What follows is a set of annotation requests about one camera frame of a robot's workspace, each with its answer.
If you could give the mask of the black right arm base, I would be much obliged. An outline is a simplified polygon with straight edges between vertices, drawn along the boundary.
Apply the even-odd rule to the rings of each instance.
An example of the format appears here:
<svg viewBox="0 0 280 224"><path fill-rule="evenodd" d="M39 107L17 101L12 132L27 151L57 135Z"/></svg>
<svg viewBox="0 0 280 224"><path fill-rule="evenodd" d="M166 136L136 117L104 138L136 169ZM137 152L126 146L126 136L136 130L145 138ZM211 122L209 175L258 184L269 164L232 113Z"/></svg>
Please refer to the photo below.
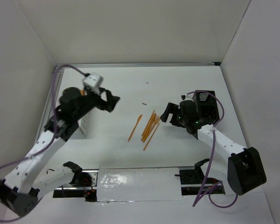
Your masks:
<svg viewBox="0 0 280 224"><path fill-rule="evenodd" d="M198 194L205 177L201 166L209 162L209 160L210 159L204 159L199 161L194 165L194 168L182 168L179 170L178 174L175 174L175 177L180 180L182 196ZM208 177L202 193L218 182L219 180ZM225 194L224 187L219 185L211 194Z"/></svg>

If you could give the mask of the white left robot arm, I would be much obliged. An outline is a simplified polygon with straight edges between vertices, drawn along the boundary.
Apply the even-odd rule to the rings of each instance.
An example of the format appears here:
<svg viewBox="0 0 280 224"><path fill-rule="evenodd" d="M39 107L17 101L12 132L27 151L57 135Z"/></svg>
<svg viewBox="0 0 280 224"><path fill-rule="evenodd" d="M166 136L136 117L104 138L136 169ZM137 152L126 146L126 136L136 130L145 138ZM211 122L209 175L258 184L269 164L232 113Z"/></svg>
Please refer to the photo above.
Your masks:
<svg viewBox="0 0 280 224"><path fill-rule="evenodd" d="M78 121L94 108L112 112L120 97L109 90L99 88L98 92L85 87L82 94L76 87L65 89L59 98L59 105L44 127L36 144L15 169L0 180L0 202L18 217L30 213L49 192L64 185L78 186L84 174L83 169L68 161L53 173L40 178L38 175L51 157L63 147L78 129Z"/></svg>

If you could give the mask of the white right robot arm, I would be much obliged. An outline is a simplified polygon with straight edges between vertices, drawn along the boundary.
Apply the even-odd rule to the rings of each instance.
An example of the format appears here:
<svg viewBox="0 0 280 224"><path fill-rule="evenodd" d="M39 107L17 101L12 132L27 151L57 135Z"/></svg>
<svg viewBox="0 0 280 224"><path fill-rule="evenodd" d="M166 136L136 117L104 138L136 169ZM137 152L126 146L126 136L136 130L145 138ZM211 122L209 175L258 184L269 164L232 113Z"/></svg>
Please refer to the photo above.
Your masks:
<svg viewBox="0 0 280 224"><path fill-rule="evenodd" d="M227 162L227 182L238 195L266 183L267 178L258 150L245 148L220 133L214 124L219 121L217 102L213 97L206 100L184 100L178 105L168 103L161 121L185 128L197 140L214 146L215 151Z"/></svg>

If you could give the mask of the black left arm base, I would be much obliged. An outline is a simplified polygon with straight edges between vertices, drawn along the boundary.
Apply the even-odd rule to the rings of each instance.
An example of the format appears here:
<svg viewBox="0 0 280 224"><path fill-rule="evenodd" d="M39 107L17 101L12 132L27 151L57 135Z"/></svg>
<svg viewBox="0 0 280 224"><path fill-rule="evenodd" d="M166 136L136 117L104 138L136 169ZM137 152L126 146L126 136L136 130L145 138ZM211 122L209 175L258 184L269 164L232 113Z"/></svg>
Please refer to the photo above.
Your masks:
<svg viewBox="0 0 280 224"><path fill-rule="evenodd" d="M55 189L53 198L84 198L86 202L96 202L98 171L83 170L71 161L63 165L73 171L73 179Z"/></svg>

